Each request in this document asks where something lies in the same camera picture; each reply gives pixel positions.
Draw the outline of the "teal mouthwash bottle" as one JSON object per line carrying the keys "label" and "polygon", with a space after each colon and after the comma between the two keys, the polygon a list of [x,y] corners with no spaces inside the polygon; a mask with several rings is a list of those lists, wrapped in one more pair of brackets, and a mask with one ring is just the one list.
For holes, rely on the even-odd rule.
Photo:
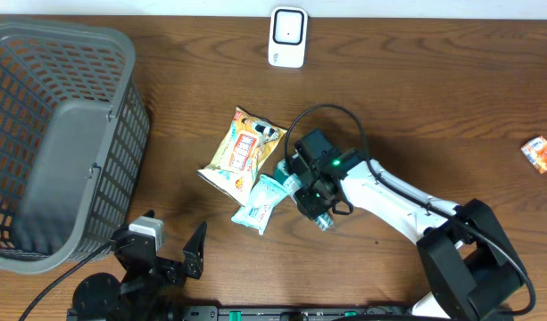
{"label": "teal mouthwash bottle", "polygon": [[[292,201],[297,203],[295,193],[302,187],[302,183],[296,174],[290,174],[288,172],[285,160],[281,160],[277,164],[273,177],[286,189],[286,192],[291,197]],[[317,217],[313,218],[312,221],[314,221],[322,231],[327,231],[335,227],[334,220],[327,211],[319,214]]]}

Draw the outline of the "teal package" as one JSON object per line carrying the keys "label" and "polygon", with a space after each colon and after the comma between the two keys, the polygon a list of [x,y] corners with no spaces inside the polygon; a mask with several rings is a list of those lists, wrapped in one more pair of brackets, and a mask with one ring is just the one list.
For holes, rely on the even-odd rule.
{"label": "teal package", "polygon": [[273,209],[287,196],[286,189],[278,181],[261,174],[250,192],[248,202],[239,208],[231,221],[254,228],[259,235],[264,235]]}

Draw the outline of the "orange wiper sheet bag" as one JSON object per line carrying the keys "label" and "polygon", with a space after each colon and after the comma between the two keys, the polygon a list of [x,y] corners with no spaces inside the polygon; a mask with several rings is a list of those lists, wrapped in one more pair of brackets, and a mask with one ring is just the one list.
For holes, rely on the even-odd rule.
{"label": "orange wiper sheet bag", "polygon": [[236,107],[230,127],[211,162],[196,173],[238,204],[245,206],[261,167],[286,129]]}

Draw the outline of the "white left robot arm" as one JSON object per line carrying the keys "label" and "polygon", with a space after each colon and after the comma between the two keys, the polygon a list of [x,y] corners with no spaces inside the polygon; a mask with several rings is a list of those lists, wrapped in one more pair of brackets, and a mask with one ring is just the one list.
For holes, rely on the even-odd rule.
{"label": "white left robot arm", "polygon": [[110,250],[125,270],[118,280],[109,273],[85,278],[73,293],[69,320],[182,320],[184,309],[166,291],[182,287],[203,273],[207,224],[201,223],[183,247],[184,259],[158,255],[165,242],[164,223],[149,210],[115,231]]}

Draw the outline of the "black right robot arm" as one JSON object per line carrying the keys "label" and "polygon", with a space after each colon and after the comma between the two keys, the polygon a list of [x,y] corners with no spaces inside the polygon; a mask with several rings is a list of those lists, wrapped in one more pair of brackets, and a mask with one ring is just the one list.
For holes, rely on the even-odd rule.
{"label": "black right robot arm", "polygon": [[310,219],[366,210],[415,244],[429,292],[409,308],[383,307],[366,320],[511,320],[530,313],[535,288],[492,209],[425,193],[352,149],[299,147],[285,157],[302,183],[295,198]]}

